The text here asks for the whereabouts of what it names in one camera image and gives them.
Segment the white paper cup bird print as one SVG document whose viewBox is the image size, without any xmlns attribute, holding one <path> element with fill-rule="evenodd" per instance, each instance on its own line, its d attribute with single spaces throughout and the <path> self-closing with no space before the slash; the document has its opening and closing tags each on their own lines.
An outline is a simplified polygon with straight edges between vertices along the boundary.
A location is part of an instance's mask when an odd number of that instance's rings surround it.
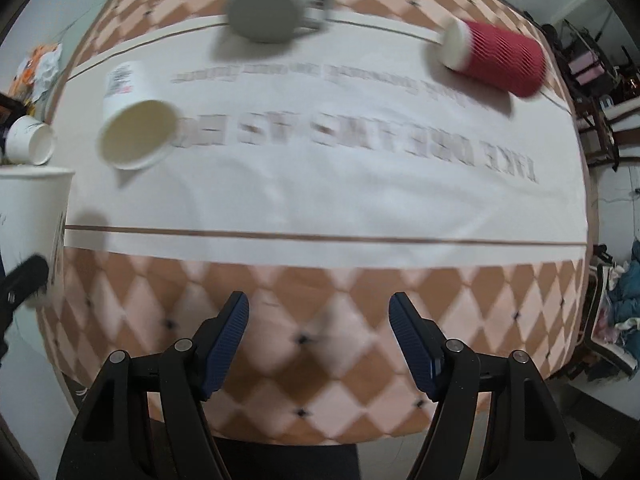
<svg viewBox="0 0 640 480">
<path fill-rule="evenodd" d="M 1 260 L 6 272 L 33 255 L 47 261 L 46 284 L 26 306 L 49 307 L 62 295 L 64 228 L 73 170 L 50 166 L 1 168 Z"/>
</svg>

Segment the small white paper cup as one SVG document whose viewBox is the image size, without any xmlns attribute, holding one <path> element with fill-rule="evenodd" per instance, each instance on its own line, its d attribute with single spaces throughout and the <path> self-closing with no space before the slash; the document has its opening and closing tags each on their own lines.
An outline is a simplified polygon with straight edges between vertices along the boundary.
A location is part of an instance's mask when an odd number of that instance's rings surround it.
<svg viewBox="0 0 640 480">
<path fill-rule="evenodd" d="M 18 118 L 6 134 L 4 154 L 14 165 L 41 166 L 55 149 L 53 129 L 32 116 Z"/>
</svg>

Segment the white paper cup lying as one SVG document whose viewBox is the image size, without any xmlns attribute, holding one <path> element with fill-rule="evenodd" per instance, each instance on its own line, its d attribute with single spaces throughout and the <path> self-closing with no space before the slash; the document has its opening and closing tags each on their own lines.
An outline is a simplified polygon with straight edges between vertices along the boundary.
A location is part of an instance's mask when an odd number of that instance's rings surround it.
<svg viewBox="0 0 640 480">
<path fill-rule="evenodd" d="M 176 108 L 151 84 L 143 65 L 120 63 L 106 76 L 98 153 L 117 170 L 149 168 L 168 153 L 178 122 Z"/>
</svg>

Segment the red ribbed paper cup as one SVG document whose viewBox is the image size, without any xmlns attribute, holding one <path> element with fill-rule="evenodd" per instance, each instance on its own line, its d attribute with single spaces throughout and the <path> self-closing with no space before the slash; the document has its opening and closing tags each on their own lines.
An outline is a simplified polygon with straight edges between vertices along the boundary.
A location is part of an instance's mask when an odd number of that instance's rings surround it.
<svg viewBox="0 0 640 480">
<path fill-rule="evenodd" d="M 548 70 L 537 39 L 461 18 L 451 20 L 440 34 L 438 56 L 448 70 L 521 99 L 540 91 Z"/>
</svg>

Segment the blue clothes pile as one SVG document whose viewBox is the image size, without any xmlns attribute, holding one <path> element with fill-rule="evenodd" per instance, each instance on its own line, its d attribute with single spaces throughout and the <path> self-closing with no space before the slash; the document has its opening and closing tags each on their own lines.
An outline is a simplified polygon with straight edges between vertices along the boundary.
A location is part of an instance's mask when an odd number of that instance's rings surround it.
<svg viewBox="0 0 640 480">
<path fill-rule="evenodd" d="M 623 266 L 613 268 L 609 278 L 614 285 L 606 292 L 605 311 L 602 314 L 598 338 L 608 350 L 618 349 L 615 356 L 631 359 L 623 362 L 620 369 L 634 377 L 639 370 L 639 240 L 631 246 L 631 257 Z"/>
</svg>

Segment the crumpled snack wrappers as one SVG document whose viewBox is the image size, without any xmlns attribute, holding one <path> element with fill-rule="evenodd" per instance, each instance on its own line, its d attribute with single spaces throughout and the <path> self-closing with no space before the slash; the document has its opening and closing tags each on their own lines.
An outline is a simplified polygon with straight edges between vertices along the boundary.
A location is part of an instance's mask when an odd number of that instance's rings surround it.
<svg viewBox="0 0 640 480">
<path fill-rule="evenodd" d="M 60 73 L 62 44 L 40 44 L 18 66 L 8 96 L 34 106 L 52 87 Z"/>
</svg>

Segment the checkered printed tablecloth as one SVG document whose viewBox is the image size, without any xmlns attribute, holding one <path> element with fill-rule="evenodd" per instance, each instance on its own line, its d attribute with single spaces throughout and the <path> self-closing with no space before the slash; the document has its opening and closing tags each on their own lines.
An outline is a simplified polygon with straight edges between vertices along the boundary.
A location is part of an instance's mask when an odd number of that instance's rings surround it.
<svg viewBox="0 0 640 480">
<path fill-rule="evenodd" d="M 220 393 L 222 436 L 337 444 L 424 430 L 388 324 L 405 292 L 474 350 L 573 352 L 588 264 L 584 158 L 555 70 L 528 100 L 437 59 L 450 18 L 532 38 L 498 0 L 333 0 L 286 46 L 228 31 L 224 0 L 107 0 L 51 122 L 74 170 L 64 296 L 38 318 L 52 363 L 160 352 L 240 290 L 250 324 Z M 178 114 L 156 164 L 100 157 L 107 74 L 139 62 Z"/>
</svg>

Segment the dark chair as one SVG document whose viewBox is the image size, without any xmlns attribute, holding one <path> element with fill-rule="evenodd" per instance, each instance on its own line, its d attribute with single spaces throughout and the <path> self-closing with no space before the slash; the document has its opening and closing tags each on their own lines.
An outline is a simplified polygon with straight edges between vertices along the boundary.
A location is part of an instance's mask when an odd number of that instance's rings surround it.
<svg viewBox="0 0 640 480">
<path fill-rule="evenodd" d="M 575 107 L 578 132 L 597 136 L 599 148 L 587 155 L 587 166 L 609 166 L 616 171 L 623 164 L 638 162 L 637 157 L 620 154 L 620 141 L 613 126 L 637 113 L 634 105 L 616 117 L 608 117 L 608 101 L 622 104 L 639 96 L 639 65 L 627 50 L 626 62 L 614 64 L 600 46 L 601 36 L 564 21 L 559 28 L 547 23 L 539 27 L 549 47 Z"/>
</svg>

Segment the grey mug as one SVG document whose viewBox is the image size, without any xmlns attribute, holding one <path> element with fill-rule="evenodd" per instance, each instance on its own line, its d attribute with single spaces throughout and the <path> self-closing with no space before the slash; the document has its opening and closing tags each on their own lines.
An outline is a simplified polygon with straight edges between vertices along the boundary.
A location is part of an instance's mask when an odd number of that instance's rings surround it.
<svg viewBox="0 0 640 480">
<path fill-rule="evenodd" d="M 285 44 L 329 21 L 330 0 L 226 0 L 228 25 L 258 44 Z"/>
</svg>

